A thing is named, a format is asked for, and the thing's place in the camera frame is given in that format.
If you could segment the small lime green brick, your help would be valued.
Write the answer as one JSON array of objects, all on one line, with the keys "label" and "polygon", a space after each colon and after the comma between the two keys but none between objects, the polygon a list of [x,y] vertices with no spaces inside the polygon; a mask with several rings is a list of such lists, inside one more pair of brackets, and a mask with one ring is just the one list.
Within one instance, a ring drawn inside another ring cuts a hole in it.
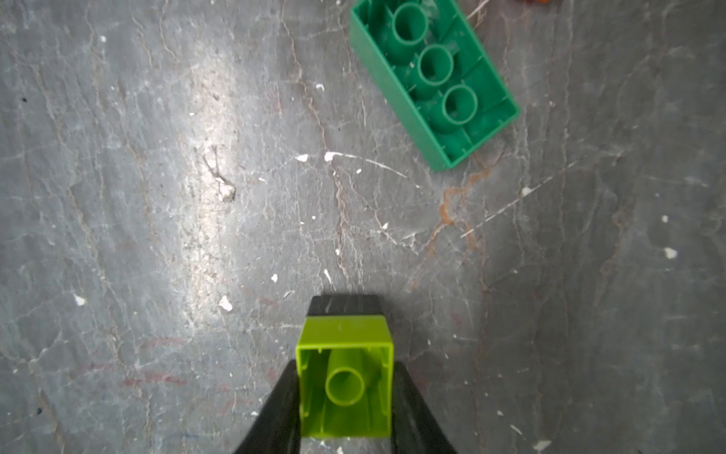
[{"label": "small lime green brick", "polygon": [[389,437],[393,361],[384,316],[307,317],[296,346],[302,436]]}]

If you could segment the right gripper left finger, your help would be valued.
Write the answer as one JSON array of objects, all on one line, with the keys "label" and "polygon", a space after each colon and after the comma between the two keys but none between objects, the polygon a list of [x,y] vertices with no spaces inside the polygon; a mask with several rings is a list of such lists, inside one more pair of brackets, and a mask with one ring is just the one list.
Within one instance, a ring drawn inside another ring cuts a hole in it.
[{"label": "right gripper left finger", "polygon": [[235,454],[298,454],[301,446],[300,384],[296,361],[289,361],[259,416]]}]

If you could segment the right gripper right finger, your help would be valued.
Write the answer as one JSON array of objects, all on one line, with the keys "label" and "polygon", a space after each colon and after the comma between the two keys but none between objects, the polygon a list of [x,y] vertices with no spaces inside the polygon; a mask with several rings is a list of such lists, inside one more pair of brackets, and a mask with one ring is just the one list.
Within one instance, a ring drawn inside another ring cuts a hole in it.
[{"label": "right gripper right finger", "polygon": [[457,453],[401,361],[393,367],[391,416],[392,453]]}]

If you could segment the dark green lego brick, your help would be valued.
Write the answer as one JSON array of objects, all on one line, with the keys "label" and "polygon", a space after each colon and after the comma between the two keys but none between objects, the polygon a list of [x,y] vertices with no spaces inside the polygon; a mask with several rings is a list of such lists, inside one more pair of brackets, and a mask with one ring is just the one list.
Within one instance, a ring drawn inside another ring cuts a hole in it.
[{"label": "dark green lego brick", "polygon": [[456,1],[359,1],[349,40],[434,171],[461,164],[520,113]]}]

